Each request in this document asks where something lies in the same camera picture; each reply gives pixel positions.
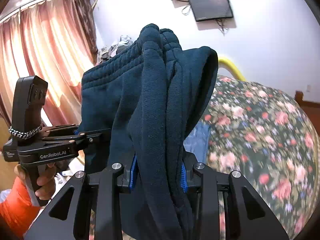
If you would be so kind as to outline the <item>orange sleeve forearm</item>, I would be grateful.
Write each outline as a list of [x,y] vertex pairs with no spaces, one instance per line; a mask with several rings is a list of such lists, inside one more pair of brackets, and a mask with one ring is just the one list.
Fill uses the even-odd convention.
[[10,193],[1,203],[1,220],[18,239],[22,239],[40,209],[39,206],[33,206],[27,188],[21,179],[16,177]]

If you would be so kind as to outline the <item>person left hand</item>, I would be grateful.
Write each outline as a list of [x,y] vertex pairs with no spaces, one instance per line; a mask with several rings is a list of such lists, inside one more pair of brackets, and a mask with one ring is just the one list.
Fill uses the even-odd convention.
[[54,163],[47,164],[45,170],[37,178],[36,184],[38,185],[39,189],[36,191],[29,189],[26,185],[26,182],[29,180],[29,174],[20,164],[15,166],[14,172],[27,188],[33,205],[38,205],[37,200],[50,200],[50,198],[52,198],[54,195],[56,190],[54,179],[56,175],[56,166]]

